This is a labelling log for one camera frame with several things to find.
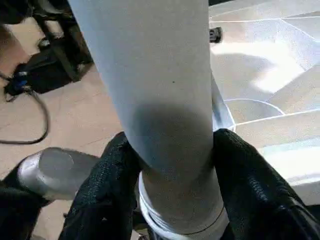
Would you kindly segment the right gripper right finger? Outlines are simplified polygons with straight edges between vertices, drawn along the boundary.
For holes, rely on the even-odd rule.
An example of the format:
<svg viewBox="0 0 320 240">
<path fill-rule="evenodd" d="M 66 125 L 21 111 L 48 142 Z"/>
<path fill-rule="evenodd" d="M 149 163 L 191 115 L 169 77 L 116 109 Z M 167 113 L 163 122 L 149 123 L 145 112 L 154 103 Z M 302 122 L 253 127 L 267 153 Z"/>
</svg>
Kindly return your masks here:
<svg viewBox="0 0 320 240">
<path fill-rule="evenodd" d="M 213 133 L 212 161 L 233 240 L 318 240 L 320 222 L 255 147 L 228 129 Z"/>
</svg>

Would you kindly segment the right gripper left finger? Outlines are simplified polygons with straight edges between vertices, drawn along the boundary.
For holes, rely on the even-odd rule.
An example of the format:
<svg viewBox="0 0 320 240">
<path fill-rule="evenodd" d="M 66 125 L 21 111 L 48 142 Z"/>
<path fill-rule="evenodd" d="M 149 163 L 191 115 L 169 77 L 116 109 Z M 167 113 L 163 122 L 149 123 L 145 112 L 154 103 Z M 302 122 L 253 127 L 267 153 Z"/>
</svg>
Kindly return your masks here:
<svg viewBox="0 0 320 240">
<path fill-rule="evenodd" d="M 65 216 L 61 240 L 129 240 L 141 168 L 124 132 L 105 147 Z"/>
</svg>

